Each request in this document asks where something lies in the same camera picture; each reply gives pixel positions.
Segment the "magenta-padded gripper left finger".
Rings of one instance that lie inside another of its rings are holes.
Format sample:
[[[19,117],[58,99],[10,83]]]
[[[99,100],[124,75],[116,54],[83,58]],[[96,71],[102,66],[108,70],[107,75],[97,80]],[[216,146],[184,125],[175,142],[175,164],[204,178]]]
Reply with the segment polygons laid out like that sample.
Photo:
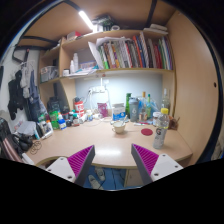
[[[76,185],[83,186],[94,156],[95,146],[91,145],[68,158],[59,157],[47,168],[47,171]]]

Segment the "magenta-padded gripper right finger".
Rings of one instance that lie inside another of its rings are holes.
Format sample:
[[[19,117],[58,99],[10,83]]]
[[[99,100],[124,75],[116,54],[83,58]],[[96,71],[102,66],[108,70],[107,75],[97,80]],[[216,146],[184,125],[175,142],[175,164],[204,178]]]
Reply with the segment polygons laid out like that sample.
[[[138,167],[144,185],[182,169],[182,166],[167,154],[158,155],[136,144],[131,145],[131,154]]]

